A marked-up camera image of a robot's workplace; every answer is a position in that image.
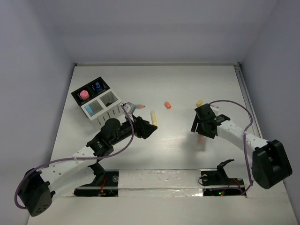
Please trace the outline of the pink marker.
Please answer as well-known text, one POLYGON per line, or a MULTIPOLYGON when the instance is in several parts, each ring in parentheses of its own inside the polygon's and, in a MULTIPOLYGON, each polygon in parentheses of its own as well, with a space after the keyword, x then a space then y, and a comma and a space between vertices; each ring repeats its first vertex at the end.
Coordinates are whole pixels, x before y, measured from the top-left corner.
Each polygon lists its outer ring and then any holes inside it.
POLYGON ((203 144, 203 140, 204 140, 203 135, 198 135, 198 138, 197 138, 197 145, 198 145, 198 146, 201 146, 201 145, 203 144))

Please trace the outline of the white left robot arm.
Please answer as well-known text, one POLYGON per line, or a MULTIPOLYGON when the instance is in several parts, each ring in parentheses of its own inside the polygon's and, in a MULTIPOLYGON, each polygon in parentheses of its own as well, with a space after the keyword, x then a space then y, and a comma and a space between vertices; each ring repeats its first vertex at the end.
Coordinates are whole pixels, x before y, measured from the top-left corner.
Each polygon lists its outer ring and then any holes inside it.
POLYGON ((107 176, 100 160, 115 156, 114 145, 124 139, 147 139, 156 130, 157 126, 142 117, 127 118, 123 123, 118 119, 107 120, 100 132, 74 155, 28 170, 15 191, 16 207, 35 217, 47 210, 57 197, 78 187, 103 187, 107 176))

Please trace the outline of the light blue marker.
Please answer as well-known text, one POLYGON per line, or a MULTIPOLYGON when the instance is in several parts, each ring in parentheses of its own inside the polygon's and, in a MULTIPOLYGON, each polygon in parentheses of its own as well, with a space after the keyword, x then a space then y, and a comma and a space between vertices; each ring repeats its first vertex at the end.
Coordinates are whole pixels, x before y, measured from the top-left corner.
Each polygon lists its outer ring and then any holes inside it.
POLYGON ((87 111, 89 114, 93 114, 93 113, 94 113, 93 110, 92 110, 92 108, 91 108, 89 105, 85 106, 85 109, 86 109, 86 111, 87 111))

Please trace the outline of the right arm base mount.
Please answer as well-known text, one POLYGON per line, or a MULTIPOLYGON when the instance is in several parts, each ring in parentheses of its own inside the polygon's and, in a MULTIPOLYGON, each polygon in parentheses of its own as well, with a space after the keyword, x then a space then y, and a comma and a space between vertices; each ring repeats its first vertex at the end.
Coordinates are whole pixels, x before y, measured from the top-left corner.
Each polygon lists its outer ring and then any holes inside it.
POLYGON ((243 179, 229 178, 224 167, 234 161, 228 159, 217 165, 216 169, 201 170, 198 183, 203 187, 203 196, 245 196, 245 184, 243 179))

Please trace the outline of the black highlighter blue cap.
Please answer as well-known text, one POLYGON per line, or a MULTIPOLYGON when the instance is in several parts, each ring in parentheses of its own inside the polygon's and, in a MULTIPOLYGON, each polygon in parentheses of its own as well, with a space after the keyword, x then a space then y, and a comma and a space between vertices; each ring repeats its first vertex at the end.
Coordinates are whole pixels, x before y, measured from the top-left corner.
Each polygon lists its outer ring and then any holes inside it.
POLYGON ((102 87, 99 82, 96 82, 95 86, 96 86, 96 92, 100 92, 102 90, 102 87))

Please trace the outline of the pink-capped marker tube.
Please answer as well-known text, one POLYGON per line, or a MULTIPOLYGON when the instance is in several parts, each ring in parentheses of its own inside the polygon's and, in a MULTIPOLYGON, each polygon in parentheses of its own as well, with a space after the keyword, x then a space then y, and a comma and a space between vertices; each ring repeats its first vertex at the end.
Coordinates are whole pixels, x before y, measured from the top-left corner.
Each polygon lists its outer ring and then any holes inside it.
POLYGON ((87 90, 82 90, 80 92, 80 98, 82 99, 82 101, 89 99, 90 98, 89 92, 87 90))

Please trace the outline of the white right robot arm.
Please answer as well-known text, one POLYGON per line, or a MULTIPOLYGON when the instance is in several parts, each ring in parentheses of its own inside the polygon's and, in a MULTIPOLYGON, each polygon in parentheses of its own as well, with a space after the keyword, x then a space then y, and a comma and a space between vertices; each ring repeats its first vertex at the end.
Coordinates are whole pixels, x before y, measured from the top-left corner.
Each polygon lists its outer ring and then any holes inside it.
POLYGON ((293 173, 283 144, 278 140, 268 141, 247 132, 250 123, 240 128, 228 116, 216 115, 210 104, 195 108, 195 118, 191 132, 208 138, 220 137, 243 151, 249 178, 249 186, 256 182, 269 189, 293 173))

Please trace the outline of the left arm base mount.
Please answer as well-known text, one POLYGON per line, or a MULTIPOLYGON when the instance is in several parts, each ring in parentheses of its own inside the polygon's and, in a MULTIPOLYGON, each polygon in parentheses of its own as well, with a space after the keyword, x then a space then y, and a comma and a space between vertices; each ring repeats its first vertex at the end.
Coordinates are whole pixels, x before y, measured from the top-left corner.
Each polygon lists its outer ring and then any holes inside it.
POLYGON ((94 179, 74 190, 77 197, 117 197, 119 195, 119 170, 106 171, 101 165, 90 166, 94 179))

